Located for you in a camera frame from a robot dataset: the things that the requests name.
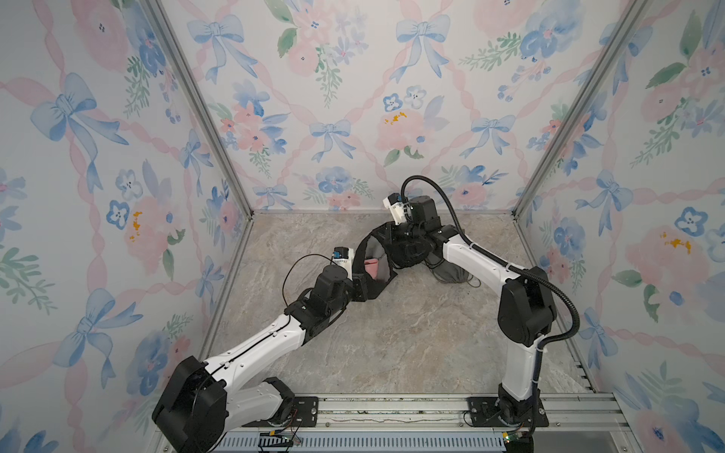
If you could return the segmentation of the black pouch with gold logo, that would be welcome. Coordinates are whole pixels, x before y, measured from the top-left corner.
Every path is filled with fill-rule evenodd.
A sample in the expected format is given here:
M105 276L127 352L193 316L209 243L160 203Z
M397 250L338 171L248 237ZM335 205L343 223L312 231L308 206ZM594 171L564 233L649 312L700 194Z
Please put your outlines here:
M379 259L379 277L372 279L372 299L376 299L396 277L396 270L424 262L434 249L432 241L429 247L393 247L387 242L387 223L374 228L355 250L353 276L369 276L364 270L364 261L370 258Z

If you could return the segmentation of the pink hair dryer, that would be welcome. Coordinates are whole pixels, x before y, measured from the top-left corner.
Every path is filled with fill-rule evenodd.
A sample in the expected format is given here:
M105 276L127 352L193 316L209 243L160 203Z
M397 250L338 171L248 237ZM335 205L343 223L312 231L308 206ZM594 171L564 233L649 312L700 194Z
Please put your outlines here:
M364 261L364 270L372 279L379 277L379 259L370 258Z

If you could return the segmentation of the grey drawstring pouch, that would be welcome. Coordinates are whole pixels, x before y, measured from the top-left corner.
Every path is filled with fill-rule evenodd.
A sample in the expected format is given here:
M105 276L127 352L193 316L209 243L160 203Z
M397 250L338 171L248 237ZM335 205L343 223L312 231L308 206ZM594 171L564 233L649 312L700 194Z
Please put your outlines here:
M462 267L447 262L446 260L438 260L438 262L427 262L427 266L432 272L435 279L444 284L468 284L472 288L480 288L481 281L472 276Z

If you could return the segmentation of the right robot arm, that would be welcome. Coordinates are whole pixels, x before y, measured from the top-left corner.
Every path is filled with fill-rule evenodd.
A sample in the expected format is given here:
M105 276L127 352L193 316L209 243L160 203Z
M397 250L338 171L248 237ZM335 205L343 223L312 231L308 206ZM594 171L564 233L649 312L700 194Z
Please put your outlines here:
M434 256L460 267L500 298L497 322L507 339L507 356L496 412L505 425L534 427L543 411L542 342L557 317L545 273L518 268L468 239L459 224L443 224L428 196L405 203L400 194L391 194L383 206L393 217L387 234L398 266Z

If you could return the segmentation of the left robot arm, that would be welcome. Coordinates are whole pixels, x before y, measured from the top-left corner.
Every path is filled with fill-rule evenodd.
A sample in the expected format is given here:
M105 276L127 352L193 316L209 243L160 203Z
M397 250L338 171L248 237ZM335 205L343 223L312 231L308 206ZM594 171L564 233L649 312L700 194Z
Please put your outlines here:
M175 368L152 420L177 452L209 452L231 430L264 423L285 427L296 415L295 394L270 377L248 382L276 360L306 345L329 328L350 302L373 296L374 275L327 265L271 325L205 361L190 356Z

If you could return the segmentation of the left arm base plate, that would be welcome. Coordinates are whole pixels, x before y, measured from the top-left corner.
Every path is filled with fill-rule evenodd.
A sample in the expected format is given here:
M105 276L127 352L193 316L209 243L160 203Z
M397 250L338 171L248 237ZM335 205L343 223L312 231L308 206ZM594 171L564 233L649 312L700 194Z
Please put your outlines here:
M319 398L317 396L295 396L286 398L281 407L266 420L253 421L244 428L314 428L317 424Z

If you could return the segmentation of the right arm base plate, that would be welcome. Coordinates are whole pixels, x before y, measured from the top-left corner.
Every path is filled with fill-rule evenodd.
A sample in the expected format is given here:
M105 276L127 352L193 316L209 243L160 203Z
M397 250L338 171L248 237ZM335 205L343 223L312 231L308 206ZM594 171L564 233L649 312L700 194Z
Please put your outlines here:
M497 396L470 396L466 399L470 426L474 428L547 428L549 419L540 398L526 401Z

